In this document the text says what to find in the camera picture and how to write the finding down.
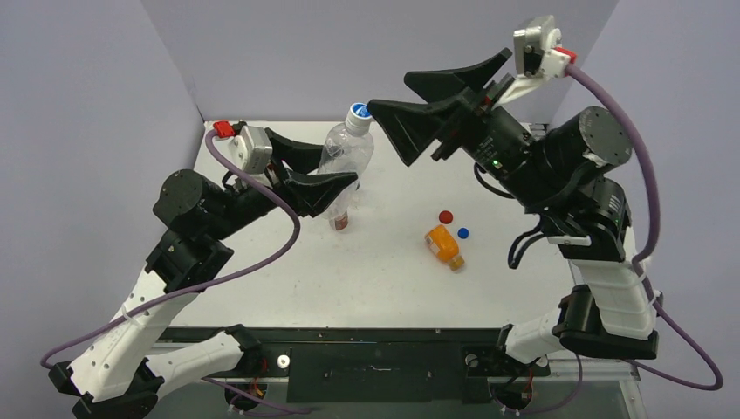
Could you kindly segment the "clear crushed plastic bottle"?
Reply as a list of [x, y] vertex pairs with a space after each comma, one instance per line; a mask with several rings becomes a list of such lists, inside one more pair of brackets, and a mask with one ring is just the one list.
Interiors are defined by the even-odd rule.
[[348, 212], [353, 204], [360, 185], [359, 179], [373, 156], [374, 142], [369, 128], [352, 130], [343, 121], [334, 126], [325, 138], [318, 173], [354, 172], [358, 175], [358, 180], [345, 189], [324, 212], [323, 217], [328, 223], [332, 218]]

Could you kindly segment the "small bottle red label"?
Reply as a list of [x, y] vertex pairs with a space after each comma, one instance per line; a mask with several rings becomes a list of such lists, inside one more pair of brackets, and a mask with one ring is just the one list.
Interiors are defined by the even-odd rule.
[[341, 231], [345, 229], [348, 226], [348, 224], [349, 224], [349, 215], [347, 211], [332, 218], [329, 221], [330, 227], [335, 231]]

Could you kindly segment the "white blue bottle cap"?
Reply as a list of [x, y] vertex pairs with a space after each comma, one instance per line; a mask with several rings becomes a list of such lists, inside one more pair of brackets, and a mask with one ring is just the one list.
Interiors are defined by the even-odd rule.
[[365, 103], [356, 102], [353, 103], [347, 113], [345, 124], [352, 130], [368, 130], [373, 121], [373, 116], [370, 114]]

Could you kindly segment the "red bottle cap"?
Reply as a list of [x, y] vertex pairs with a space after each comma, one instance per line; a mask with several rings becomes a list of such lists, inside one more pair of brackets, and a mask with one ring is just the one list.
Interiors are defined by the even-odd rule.
[[450, 224], [454, 221], [454, 215], [449, 210], [443, 210], [438, 214], [438, 220], [443, 224]]

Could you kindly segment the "orange juice bottle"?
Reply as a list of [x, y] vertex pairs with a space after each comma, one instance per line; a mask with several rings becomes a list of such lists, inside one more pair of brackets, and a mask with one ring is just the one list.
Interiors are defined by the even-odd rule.
[[465, 265], [457, 241], [447, 228], [439, 224], [424, 237], [425, 244], [435, 257], [451, 271], [459, 271]]

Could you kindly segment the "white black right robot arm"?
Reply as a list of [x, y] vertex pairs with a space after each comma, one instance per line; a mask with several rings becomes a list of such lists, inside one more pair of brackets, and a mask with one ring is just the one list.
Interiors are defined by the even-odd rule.
[[404, 164], [426, 148], [437, 161], [463, 150], [526, 213], [538, 216], [538, 224], [512, 243], [511, 268], [530, 246], [547, 240], [580, 275], [555, 309], [502, 328], [491, 351], [499, 370], [513, 373], [560, 350], [652, 360], [659, 345], [655, 299], [631, 264], [634, 234], [625, 191], [607, 177], [631, 158], [626, 129], [605, 108], [590, 106], [534, 138], [502, 106], [514, 79], [495, 80], [495, 74], [510, 56], [502, 49], [463, 68], [408, 72], [405, 85], [419, 102], [376, 99], [368, 111]]

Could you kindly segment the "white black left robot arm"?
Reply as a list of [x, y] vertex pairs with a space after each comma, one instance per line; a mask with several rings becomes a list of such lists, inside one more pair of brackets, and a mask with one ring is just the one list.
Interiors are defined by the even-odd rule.
[[223, 139], [238, 145], [238, 155], [256, 156], [257, 165], [223, 159], [237, 177], [229, 187], [191, 169], [170, 175], [154, 205], [165, 233], [115, 317], [85, 337], [88, 348], [74, 360], [42, 359], [57, 391], [76, 398], [77, 418], [142, 418], [189, 383], [265, 368], [259, 339], [241, 325], [165, 354], [152, 355], [150, 349], [183, 308], [227, 281], [222, 269], [233, 255], [224, 244], [227, 237], [277, 208], [293, 222], [318, 216], [358, 176], [320, 174], [321, 146], [288, 140], [268, 128], [217, 121], [204, 137], [208, 149]]

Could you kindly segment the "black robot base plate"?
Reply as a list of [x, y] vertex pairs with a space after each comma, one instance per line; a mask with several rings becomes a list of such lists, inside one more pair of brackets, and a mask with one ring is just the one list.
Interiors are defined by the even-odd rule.
[[498, 350], [496, 328], [250, 327], [258, 348], [214, 376], [286, 384], [286, 400], [487, 403], [513, 377], [546, 377]]

